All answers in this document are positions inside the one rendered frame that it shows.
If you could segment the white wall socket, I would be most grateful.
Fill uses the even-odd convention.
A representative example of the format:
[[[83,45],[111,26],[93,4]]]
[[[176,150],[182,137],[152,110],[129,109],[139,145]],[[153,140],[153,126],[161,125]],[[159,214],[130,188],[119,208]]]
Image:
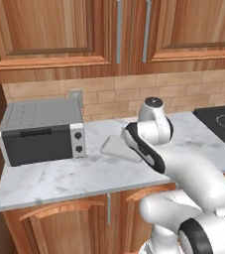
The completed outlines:
[[[76,98],[80,108],[83,108],[83,97],[81,88],[73,88],[68,91],[68,96],[70,98]]]

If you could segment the grey toaster oven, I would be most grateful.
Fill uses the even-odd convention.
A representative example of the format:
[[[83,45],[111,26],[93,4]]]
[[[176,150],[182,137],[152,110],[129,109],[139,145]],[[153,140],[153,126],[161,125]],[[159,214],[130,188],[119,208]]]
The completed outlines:
[[[83,158],[84,124],[77,98],[9,103],[0,124],[8,167]]]

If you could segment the clear tupperware container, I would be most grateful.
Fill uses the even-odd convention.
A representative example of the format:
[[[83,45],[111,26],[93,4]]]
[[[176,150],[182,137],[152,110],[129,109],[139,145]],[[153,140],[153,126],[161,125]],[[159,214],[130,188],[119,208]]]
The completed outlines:
[[[119,158],[133,163],[141,163],[142,158],[130,149],[120,136],[110,135],[100,148],[104,155]]]

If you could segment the wooden wall cupboard door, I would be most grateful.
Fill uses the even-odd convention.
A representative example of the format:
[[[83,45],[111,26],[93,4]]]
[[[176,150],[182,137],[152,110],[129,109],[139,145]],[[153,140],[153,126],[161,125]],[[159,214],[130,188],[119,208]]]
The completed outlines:
[[[131,74],[225,69],[225,0],[152,0],[142,62],[146,0],[134,0]]]
[[[117,0],[0,0],[0,83],[125,74],[129,5],[116,64]]]

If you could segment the wooden base cupboard door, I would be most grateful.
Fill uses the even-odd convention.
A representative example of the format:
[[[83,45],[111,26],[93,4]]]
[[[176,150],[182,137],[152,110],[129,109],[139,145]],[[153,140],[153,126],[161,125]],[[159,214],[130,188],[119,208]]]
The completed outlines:
[[[3,212],[18,254],[105,254],[105,195]]]
[[[125,190],[117,194],[117,231],[115,254],[137,254],[150,237],[152,225],[140,214],[140,200],[148,194],[174,191],[175,184]]]

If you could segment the black hob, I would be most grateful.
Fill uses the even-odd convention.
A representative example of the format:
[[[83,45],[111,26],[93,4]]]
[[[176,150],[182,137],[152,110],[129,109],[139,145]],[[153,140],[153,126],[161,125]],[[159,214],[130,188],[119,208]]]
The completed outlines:
[[[225,106],[198,108],[193,114],[225,143]]]

